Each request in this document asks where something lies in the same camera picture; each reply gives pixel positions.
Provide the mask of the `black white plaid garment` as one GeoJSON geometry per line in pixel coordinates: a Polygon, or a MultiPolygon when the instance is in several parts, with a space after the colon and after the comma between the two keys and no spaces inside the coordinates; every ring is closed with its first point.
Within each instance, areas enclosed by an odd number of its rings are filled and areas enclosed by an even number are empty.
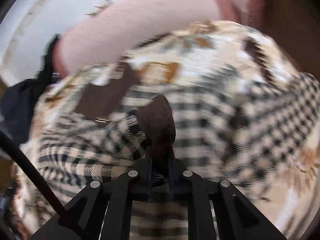
{"type": "Polygon", "coordinates": [[[176,157],[205,179],[229,179],[289,239],[301,237],[319,209],[319,82],[308,73],[285,87],[250,81],[226,66],[200,82],[134,85],[110,120],[99,125],[74,108],[97,70],[79,75],[51,106],[41,96],[22,152],[62,204],[92,180],[109,182],[146,153],[135,116],[156,96],[167,98],[176,157]]]}

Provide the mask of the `dark navy cloth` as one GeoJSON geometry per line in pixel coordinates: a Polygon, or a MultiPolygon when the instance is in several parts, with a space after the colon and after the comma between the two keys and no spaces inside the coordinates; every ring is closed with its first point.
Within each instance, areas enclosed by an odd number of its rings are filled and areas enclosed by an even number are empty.
{"type": "Polygon", "coordinates": [[[27,142],[34,108],[49,85],[56,83],[59,74],[53,65],[53,51],[60,35],[55,35],[43,56],[43,68],[36,78],[26,79],[7,88],[1,98],[4,127],[16,145],[27,142]]]}

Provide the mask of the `cream leaf print blanket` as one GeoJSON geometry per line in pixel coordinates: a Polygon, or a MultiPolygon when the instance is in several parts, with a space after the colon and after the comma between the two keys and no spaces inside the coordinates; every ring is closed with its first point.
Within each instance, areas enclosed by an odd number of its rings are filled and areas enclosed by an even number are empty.
{"type": "MultiPolygon", "coordinates": [[[[62,99],[66,87],[76,86],[79,75],[96,69],[98,75],[92,81],[93,87],[79,100],[74,111],[104,125],[134,85],[187,86],[226,66],[239,72],[240,82],[231,88],[240,95],[248,90],[250,81],[285,87],[293,76],[303,73],[296,70],[272,38],[261,32],[231,21],[206,21],[146,40],[117,61],[86,65],[57,85],[48,86],[43,94],[48,93],[47,102],[53,106],[62,99]]],[[[166,128],[171,133],[173,148],[174,120],[166,97],[156,96],[139,108],[135,116],[146,134],[146,146],[152,133],[166,128]]]]}

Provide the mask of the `pink upholstered headboard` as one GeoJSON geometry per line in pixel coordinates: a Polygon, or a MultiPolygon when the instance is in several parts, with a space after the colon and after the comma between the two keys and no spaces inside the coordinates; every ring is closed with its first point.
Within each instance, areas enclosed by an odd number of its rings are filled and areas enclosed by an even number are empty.
{"type": "Polygon", "coordinates": [[[53,50],[61,78],[93,63],[117,61],[135,45],[193,22],[240,17],[230,0],[121,0],[63,34],[53,50]]]}

